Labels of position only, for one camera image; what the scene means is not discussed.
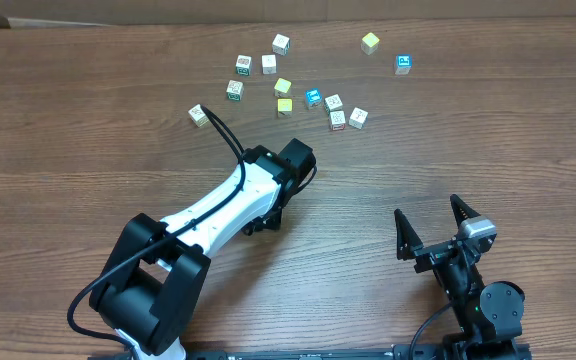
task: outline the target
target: wood grain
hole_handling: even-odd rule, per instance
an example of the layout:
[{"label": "wood grain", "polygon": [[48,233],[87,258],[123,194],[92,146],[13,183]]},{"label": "wood grain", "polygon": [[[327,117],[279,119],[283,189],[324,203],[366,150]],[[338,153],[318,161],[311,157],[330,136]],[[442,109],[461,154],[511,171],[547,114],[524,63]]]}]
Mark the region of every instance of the wood grain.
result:
[{"label": "wood grain", "polygon": [[[276,33],[294,45],[262,76]],[[413,56],[406,77],[397,53]],[[254,66],[241,103],[225,98],[238,54]],[[275,115],[278,76],[293,82],[290,119]],[[330,132],[302,104],[312,87],[338,93],[347,116],[368,111],[365,128]],[[299,138],[319,173],[281,231],[237,236],[214,259],[190,347],[410,341],[445,299],[396,260],[392,212],[445,240],[458,193],[499,228],[485,281],[527,293],[520,341],[536,359],[576,359],[576,19],[0,31],[0,359],[118,350],[71,332],[66,308],[132,216],[179,211],[232,171],[218,134],[188,119],[197,103],[246,146]],[[106,330],[85,306],[77,319]],[[445,316],[423,340],[455,330]]]}]

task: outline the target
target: yellow cube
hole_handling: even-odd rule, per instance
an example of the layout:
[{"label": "yellow cube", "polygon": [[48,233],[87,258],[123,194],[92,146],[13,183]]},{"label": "yellow cube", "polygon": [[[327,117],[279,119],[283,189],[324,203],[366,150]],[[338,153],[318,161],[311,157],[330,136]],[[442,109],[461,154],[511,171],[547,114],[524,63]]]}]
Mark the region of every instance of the yellow cube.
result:
[{"label": "yellow cube", "polygon": [[368,33],[363,39],[361,39],[361,50],[363,50],[366,55],[370,55],[377,51],[378,46],[379,38],[373,33]]},{"label": "yellow cube", "polygon": [[292,99],[278,99],[277,114],[279,117],[290,117],[292,115]]},{"label": "yellow cube", "polygon": [[277,80],[277,84],[275,84],[275,96],[276,97],[290,96],[290,85],[292,85],[290,81],[279,78],[279,80]]}]

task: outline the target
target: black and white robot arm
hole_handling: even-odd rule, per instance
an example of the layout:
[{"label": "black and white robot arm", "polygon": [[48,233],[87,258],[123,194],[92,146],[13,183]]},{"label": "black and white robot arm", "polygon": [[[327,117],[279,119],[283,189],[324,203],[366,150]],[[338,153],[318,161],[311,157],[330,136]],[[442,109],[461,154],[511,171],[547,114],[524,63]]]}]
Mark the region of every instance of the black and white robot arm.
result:
[{"label": "black and white robot arm", "polygon": [[139,214],[119,236],[102,274],[232,196],[245,173],[241,191],[230,201],[177,236],[177,241],[140,259],[169,271],[163,284],[139,268],[137,260],[92,290],[90,306],[135,346],[133,353],[140,360],[185,359],[178,336],[190,322],[211,258],[242,229],[249,235],[277,229],[283,208],[303,189],[311,170],[313,176],[316,170],[312,149],[297,139],[279,154],[257,146],[246,150],[242,158],[245,172],[238,165],[226,181],[194,205],[161,221]]}]

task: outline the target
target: wooden tabletop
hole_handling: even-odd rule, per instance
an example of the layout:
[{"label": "wooden tabletop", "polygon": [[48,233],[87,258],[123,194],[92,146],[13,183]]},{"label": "wooden tabletop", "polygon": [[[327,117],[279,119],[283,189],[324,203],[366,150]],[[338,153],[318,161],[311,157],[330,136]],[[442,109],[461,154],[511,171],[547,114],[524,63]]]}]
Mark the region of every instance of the wooden tabletop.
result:
[{"label": "wooden tabletop", "polygon": [[[360,40],[380,37],[367,56]],[[261,74],[277,33],[292,39]],[[394,56],[413,58],[395,77]],[[234,73],[253,58],[251,77]],[[292,118],[273,85],[292,81]],[[226,99],[243,81],[243,101]],[[363,130],[331,132],[303,92],[339,94]],[[576,18],[109,27],[0,31],[0,359],[85,359],[115,343],[72,332],[66,309],[122,227],[191,205],[235,160],[187,111],[202,103],[244,146],[296,137],[319,173],[282,229],[238,235],[214,258],[194,348],[294,350],[407,343],[446,303],[395,256],[393,210],[426,244],[456,226],[457,193],[497,223],[484,281],[526,292],[536,359],[576,359]],[[83,304],[77,320],[109,330]],[[452,314],[422,340],[458,331]]]}]

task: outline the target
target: small cube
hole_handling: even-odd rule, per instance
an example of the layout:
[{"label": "small cube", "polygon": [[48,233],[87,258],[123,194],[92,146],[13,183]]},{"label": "small cube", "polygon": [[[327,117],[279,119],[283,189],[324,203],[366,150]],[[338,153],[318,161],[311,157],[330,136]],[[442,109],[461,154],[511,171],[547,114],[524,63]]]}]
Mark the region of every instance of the small cube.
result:
[{"label": "small cube", "polygon": [[261,70],[265,75],[277,73],[277,57],[275,55],[263,55],[261,57]]},{"label": "small cube", "polygon": [[241,101],[241,97],[244,96],[244,83],[230,80],[226,93],[228,94],[228,99]]},{"label": "small cube", "polygon": [[407,75],[412,67],[410,55],[397,55],[395,61],[395,75]]},{"label": "small cube", "polygon": [[330,129],[343,130],[346,128],[346,115],[343,110],[330,113]]},{"label": "small cube", "polygon": [[250,76],[250,67],[252,66],[252,58],[246,55],[239,55],[237,57],[237,64],[235,71],[239,75]]},{"label": "small cube", "polygon": [[278,99],[277,114],[279,117],[290,117],[292,115],[292,99]]},{"label": "small cube", "polygon": [[326,112],[330,114],[332,111],[341,110],[343,108],[341,103],[341,99],[339,98],[338,94],[333,96],[329,96],[324,100],[324,107],[326,108]]},{"label": "small cube", "polygon": [[361,110],[360,108],[355,108],[350,114],[350,119],[348,120],[348,125],[361,129],[364,127],[366,118],[368,117],[368,112]]},{"label": "small cube", "polygon": [[379,38],[375,36],[373,33],[368,33],[361,39],[361,50],[363,50],[366,55],[370,55],[377,51],[377,47],[379,47]]},{"label": "small cube", "polygon": [[286,79],[279,78],[275,84],[275,96],[276,97],[288,97],[290,96],[290,86],[292,83]]},{"label": "small cube", "polygon": [[306,106],[308,109],[312,109],[321,105],[321,93],[319,89],[310,89],[306,91]]},{"label": "small cube", "polygon": [[277,34],[275,40],[272,42],[272,51],[279,55],[286,56],[288,49],[290,49],[290,38]]},{"label": "small cube", "polygon": [[199,127],[208,122],[208,117],[204,114],[203,110],[201,110],[201,105],[199,104],[188,110],[188,114],[190,114],[190,118],[195,125]]}]

